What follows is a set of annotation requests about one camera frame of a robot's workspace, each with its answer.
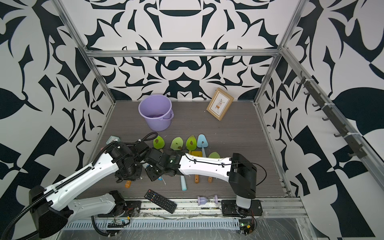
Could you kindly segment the green pointed trowel row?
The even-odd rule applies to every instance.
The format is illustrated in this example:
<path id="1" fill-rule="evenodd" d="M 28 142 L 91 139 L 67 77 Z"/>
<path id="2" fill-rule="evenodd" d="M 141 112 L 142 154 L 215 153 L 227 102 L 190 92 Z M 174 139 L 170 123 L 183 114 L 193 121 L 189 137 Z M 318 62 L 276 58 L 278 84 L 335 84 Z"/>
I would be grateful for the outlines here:
<path id="1" fill-rule="evenodd" d="M 129 189 L 131 187 L 132 181 L 126 181 L 125 188 Z"/>
<path id="2" fill-rule="evenodd" d="M 153 147 L 157 150 L 162 150 L 165 147 L 165 141 L 161 136 L 157 136 L 153 140 Z"/>

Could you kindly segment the green pointed trowel back row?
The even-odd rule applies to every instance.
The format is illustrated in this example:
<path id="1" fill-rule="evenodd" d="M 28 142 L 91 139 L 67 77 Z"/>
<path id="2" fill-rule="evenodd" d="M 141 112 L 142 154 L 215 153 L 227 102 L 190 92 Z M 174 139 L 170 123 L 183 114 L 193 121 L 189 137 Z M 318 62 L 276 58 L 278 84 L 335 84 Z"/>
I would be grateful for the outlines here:
<path id="1" fill-rule="evenodd" d="M 165 147 L 165 141 L 161 136 L 157 136 L 153 140 L 153 147 L 157 150 L 162 150 Z"/>

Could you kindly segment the green pointed trowel front row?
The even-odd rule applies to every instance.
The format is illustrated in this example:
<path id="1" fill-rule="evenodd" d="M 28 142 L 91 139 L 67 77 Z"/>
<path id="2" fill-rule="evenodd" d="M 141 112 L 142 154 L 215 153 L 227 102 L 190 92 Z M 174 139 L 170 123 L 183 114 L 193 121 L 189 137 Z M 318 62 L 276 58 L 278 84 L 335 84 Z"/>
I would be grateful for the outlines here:
<path id="1" fill-rule="evenodd" d="M 131 187 L 132 181 L 126 181 L 125 188 L 129 189 Z"/>

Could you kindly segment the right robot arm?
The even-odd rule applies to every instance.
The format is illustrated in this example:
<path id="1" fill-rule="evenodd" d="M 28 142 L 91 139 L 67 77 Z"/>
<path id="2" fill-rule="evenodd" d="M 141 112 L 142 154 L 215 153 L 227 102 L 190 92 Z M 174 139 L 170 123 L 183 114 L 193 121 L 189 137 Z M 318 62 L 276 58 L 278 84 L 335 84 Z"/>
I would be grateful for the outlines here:
<path id="1" fill-rule="evenodd" d="M 245 217 L 252 213 L 252 201 L 256 198 L 257 168 L 255 163 L 241 154 L 234 153 L 230 158 L 212 159 L 182 152 L 167 154 L 150 149 L 144 162 L 149 165 L 146 172 L 152 182 L 162 175 L 200 175 L 223 180 L 230 184 L 236 195 L 233 208 L 237 214 Z"/>

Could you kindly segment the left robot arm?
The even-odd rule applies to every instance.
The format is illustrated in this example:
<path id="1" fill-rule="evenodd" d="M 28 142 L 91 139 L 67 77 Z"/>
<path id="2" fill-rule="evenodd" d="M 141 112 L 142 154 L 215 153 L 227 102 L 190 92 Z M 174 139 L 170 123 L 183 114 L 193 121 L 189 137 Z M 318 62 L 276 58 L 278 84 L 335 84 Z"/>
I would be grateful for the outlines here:
<path id="1" fill-rule="evenodd" d="M 157 137 L 158 133 L 151 132 L 134 143 L 110 142 L 90 164 L 71 176 L 46 188 L 36 186 L 30 190 L 29 206 L 11 220 L 1 238 L 10 240 L 16 223 L 27 213 L 31 213 L 36 231 L 24 236 L 25 240 L 35 236 L 40 239 L 48 238 L 78 219 L 124 214 L 128 207 L 118 191 L 82 200 L 77 197 L 110 174 L 116 174 L 119 183 L 124 180 L 138 180 L 145 154 L 150 149 L 146 142 Z"/>

